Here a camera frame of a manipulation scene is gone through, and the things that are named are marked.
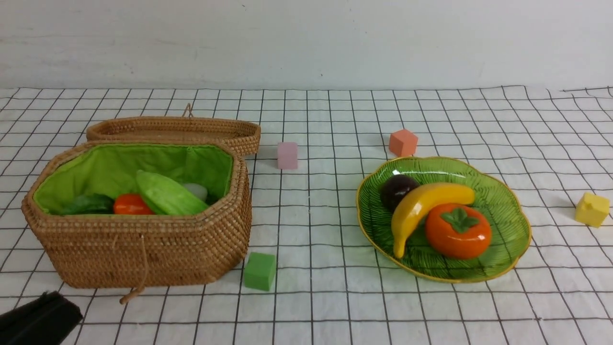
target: basket lid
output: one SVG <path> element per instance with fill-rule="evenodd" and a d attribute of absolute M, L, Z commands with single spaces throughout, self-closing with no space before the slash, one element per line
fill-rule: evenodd
<path fill-rule="evenodd" d="M 240 156 L 259 150 L 261 128 L 242 120 L 195 117 L 187 104 L 183 115 L 136 116 L 114 118 L 87 128 L 88 141 L 146 139 L 151 142 L 168 139 L 177 144 L 197 145 L 214 139 L 228 145 Z"/>

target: fake fruit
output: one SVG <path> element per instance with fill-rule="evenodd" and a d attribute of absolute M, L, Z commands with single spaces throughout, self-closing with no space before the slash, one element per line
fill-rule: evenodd
<path fill-rule="evenodd" d="M 155 172 L 138 170 L 136 186 L 143 201 L 156 214 L 194 215 L 208 208 L 179 182 Z"/>
<path fill-rule="evenodd" d="M 113 198 L 104 194 L 79 195 L 64 207 L 62 215 L 113 214 Z"/>
<path fill-rule="evenodd" d="M 492 242 L 492 229 L 483 214 L 460 204 L 434 207 L 425 221 L 425 235 L 437 252 L 459 260 L 480 256 Z"/>
<path fill-rule="evenodd" d="M 419 187 L 419 183 L 407 175 L 399 174 L 388 178 L 379 190 L 383 207 L 390 212 L 394 212 L 402 199 L 417 187 Z"/>
<path fill-rule="evenodd" d="M 143 198 L 139 194 L 123 194 L 115 199 L 113 205 L 113 211 L 115 214 L 155 214 L 147 204 L 143 201 Z"/>
<path fill-rule="evenodd" d="M 438 205 L 456 203 L 472 204 L 474 190 L 466 185 L 437 182 L 421 185 L 409 192 L 398 204 L 392 215 L 394 256 L 405 254 L 406 240 L 415 231 L 419 221 Z"/>

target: toy tomato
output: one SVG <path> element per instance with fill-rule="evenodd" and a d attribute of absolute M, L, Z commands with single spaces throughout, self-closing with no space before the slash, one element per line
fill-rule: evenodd
<path fill-rule="evenodd" d="M 492 229 L 477 210 L 460 204 L 434 207 L 425 221 L 430 245 L 446 257 L 469 260 L 483 254 L 492 242 Z"/>
<path fill-rule="evenodd" d="M 115 214 L 155 214 L 138 194 L 123 194 L 115 199 Z"/>

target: toy banana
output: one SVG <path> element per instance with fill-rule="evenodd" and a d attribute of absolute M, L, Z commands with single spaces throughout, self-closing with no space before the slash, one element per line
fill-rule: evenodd
<path fill-rule="evenodd" d="M 474 190 L 466 185 L 449 182 L 424 184 L 410 191 L 398 204 L 392 216 L 394 256 L 405 254 L 406 240 L 415 231 L 421 218 L 441 204 L 468 205 L 474 202 Z"/>

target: green plate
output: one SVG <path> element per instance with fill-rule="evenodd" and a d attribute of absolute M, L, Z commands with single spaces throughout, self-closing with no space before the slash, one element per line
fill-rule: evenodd
<path fill-rule="evenodd" d="M 428 244 L 421 222 L 406 242 L 405 256 L 397 260 L 390 228 L 392 214 L 379 198 L 379 186 L 395 174 L 409 175 L 420 184 L 470 186 L 476 195 L 471 207 L 483 213 L 492 227 L 490 247 L 472 260 L 446 258 Z M 377 250 L 407 271 L 436 281 L 480 282 L 499 277 L 515 267 L 532 239 L 530 223 L 515 194 L 499 180 L 453 158 L 403 157 L 385 162 L 362 181 L 356 203 L 360 228 Z"/>

